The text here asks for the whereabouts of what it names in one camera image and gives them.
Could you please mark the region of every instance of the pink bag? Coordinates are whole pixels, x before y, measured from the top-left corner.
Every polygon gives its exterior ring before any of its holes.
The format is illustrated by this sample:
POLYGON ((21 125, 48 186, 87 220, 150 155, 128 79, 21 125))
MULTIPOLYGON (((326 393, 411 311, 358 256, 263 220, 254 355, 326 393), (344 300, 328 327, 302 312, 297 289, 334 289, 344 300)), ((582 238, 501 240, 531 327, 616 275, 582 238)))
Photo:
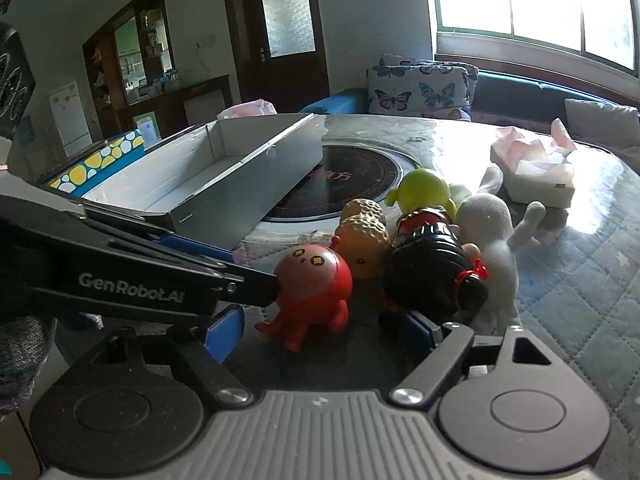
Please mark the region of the pink bag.
POLYGON ((218 119, 231 119, 234 117, 252 117, 256 115, 273 115, 277 114, 276 109, 273 105, 264 101, 263 99, 258 99, 257 101, 250 101, 248 103, 242 103, 236 106, 232 106, 231 108, 227 108, 226 110, 221 111, 218 114, 218 119))

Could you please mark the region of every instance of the orange toy figure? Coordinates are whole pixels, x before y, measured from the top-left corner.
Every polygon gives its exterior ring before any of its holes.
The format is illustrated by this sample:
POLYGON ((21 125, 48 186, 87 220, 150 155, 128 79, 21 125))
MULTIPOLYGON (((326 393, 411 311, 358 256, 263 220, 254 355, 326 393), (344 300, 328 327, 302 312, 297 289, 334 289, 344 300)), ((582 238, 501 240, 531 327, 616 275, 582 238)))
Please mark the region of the orange toy figure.
POLYGON ((382 208, 378 202, 373 200, 369 200, 367 198, 355 198, 350 202, 347 202, 347 205, 342 209, 342 213, 340 214, 340 223, 345 218, 355 215, 370 215, 376 218, 379 222, 382 222, 382 225, 386 226, 386 217, 382 212, 382 208))
POLYGON ((331 248, 342 256, 354 278, 375 278, 382 272, 382 258, 391 244, 386 226, 375 216, 357 214, 340 222, 331 248))
POLYGON ((281 286, 276 300, 280 312, 273 322, 256 324, 260 332, 299 352, 310 326, 326 323, 334 334, 347 327, 353 281, 340 254, 321 245, 302 245, 287 252, 274 274, 281 286))

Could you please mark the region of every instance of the cardboard box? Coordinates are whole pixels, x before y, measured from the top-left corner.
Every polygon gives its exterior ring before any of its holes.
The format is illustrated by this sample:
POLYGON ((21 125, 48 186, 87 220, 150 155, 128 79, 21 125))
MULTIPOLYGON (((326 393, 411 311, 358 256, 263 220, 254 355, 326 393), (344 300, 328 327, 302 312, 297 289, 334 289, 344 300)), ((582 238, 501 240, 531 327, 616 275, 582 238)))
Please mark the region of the cardboard box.
POLYGON ((231 250, 322 160, 324 116, 278 114, 190 128, 84 198, 231 250))

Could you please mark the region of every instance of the plush toy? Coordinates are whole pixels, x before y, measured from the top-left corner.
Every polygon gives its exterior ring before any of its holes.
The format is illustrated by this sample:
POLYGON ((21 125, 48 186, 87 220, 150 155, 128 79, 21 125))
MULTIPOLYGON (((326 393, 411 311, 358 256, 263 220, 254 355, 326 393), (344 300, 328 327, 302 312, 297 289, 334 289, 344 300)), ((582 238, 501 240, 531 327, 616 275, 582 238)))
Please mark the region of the plush toy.
MULTIPOLYGON (((480 186, 476 193, 491 193, 495 195, 502 187, 504 181, 504 174, 497 164, 491 163, 485 170, 484 176, 480 182, 480 186)), ((460 209, 460 205, 473 193, 471 190, 463 184, 450 184, 449 191, 451 193, 451 199, 456 205, 456 208, 460 209)))
POLYGON ((410 171, 398 187, 386 194, 386 205, 392 206, 396 202, 405 214, 425 207, 442 206, 451 221, 456 218, 456 204, 451 199, 449 185, 441 174, 426 168, 410 171))
POLYGON ((501 335, 507 327, 522 324, 515 305, 518 268, 514 252, 531 240, 545 214, 540 202, 532 202, 514 229, 507 205, 495 195, 477 193, 460 206, 456 217, 460 243, 479 247, 489 274, 489 297, 470 323, 476 333, 501 335))
POLYGON ((273 273, 280 280, 280 312, 273 322, 256 324, 260 332, 299 352, 310 326, 326 324, 331 333, 347 327, 353 282, 339 254, 321 245, 302 245, 289 250, 273 273))
POLYGON ((351 200, 342 210, 331 248, 342 256, 354 278, 375 278, 389 247, 382 208, 373 200, 351 200))

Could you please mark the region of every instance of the white plush dog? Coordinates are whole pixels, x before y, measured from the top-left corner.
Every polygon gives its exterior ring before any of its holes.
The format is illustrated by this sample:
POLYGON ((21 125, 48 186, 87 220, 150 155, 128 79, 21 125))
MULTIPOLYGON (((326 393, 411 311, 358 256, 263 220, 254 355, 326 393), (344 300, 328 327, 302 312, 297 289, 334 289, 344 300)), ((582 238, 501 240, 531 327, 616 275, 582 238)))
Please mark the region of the white plush dog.
POLYGON ((460 205, 456 216, 460 243, 476 244, 489 272, 489 298, 470 324, 476 333, 502 335, 511 325, 522 325, 515 305, 518 268, 514 252, 531 240, 545 214, 540 202, 532 202, 514 229, 507 205, 495 195, 480 192, 460 205))
MULTIPOLYGON (((504 175, 502 170, 497 164, 492 162, 484 171, 484 176, 476 193, 491 193, 495 195, 500 191, 503 180, 504 175)), ((451 199, 458 209, 460 209, 460 206, 467 198, 473 195, 471 190, 463 184, 451 184, 449 190, 451 192, 451 199)))

